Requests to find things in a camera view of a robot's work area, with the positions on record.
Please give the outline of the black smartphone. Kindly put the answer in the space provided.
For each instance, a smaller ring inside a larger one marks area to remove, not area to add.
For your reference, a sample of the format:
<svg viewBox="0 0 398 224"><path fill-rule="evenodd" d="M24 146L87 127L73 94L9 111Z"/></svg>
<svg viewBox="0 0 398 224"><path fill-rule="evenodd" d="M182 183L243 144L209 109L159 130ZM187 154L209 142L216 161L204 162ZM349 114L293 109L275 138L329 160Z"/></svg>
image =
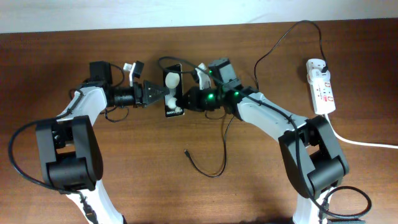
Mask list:
<svg viewBox="0 0 398 224"><path fill-rule="evenodd" d="M165 117L171 118L184 115L184 109L177 105L177 100L183 96L182 71L180 63L167 67L171 72L163 72L164 87L168 88L169 94L164 96Z"/></svg>

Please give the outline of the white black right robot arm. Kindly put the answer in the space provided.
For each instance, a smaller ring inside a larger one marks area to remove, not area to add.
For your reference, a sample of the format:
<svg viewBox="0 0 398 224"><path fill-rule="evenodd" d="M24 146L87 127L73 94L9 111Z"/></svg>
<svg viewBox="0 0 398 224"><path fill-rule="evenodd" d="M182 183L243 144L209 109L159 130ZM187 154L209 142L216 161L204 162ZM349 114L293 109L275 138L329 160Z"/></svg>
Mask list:
<svg viewBox="0 0 398 224"><path fill-rule="evenodd" d="M331 196L341 189L349 165L326 118L293 114L258 90L242 86L228 58L215 60L208 67L196 65L191 73L197 80L211 78L216 86L191 88L183 99L185 109L223 108L279 143L285 171L298 193L293 223L333 223L352 218L329 211Z"/></svg>

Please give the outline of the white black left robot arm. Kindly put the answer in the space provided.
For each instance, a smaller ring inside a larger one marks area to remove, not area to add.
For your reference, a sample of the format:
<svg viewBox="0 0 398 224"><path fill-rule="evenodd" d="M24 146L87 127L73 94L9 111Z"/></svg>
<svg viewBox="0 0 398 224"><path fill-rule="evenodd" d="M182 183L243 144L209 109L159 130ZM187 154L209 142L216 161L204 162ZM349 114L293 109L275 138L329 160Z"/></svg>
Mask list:
<svg viewBox="0 0 398 224"><path fill-rule="evenodd" d="M139 78L144 64L125 64L122 76L129 85L113 83L113 64L90 63L90 77L74 92L63 112L36 129L44 182L69 198L88 223L125 223L103 185L103 158L93 130L97 117L108 107L149 106L169 94L169 89Z"/></svg>

